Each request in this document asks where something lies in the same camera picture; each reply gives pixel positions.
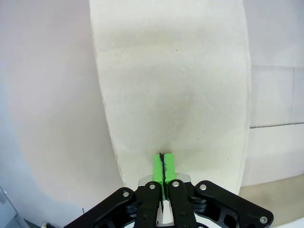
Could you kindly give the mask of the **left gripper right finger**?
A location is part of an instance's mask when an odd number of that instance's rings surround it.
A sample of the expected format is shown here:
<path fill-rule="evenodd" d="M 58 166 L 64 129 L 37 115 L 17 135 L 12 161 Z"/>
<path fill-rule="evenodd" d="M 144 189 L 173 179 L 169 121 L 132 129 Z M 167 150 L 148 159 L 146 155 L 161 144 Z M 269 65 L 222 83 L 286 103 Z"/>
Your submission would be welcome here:
<path fill-rule="evenodd" d="M 211 181 L 193 185 L 175 172 L 174 156 L 162 156 L 163 183 L 177 228 L 205 228 L 196 217 L 207 219 L 221 228 L 269 228 L 274 221 L 271 211 L 260 207 Z"/>

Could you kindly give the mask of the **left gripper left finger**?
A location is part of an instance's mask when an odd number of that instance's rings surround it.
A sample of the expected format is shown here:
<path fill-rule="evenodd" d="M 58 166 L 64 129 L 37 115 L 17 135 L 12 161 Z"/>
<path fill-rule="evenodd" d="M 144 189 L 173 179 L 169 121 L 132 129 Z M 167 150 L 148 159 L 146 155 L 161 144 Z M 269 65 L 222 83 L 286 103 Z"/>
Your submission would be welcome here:
<path fill-rule="evenodd" d="M 154 228 L 162 209 L 164 154 L 154 157 L 152 179 L 137 190 L 122 187 L 66 225 L 67 228 Z"/>

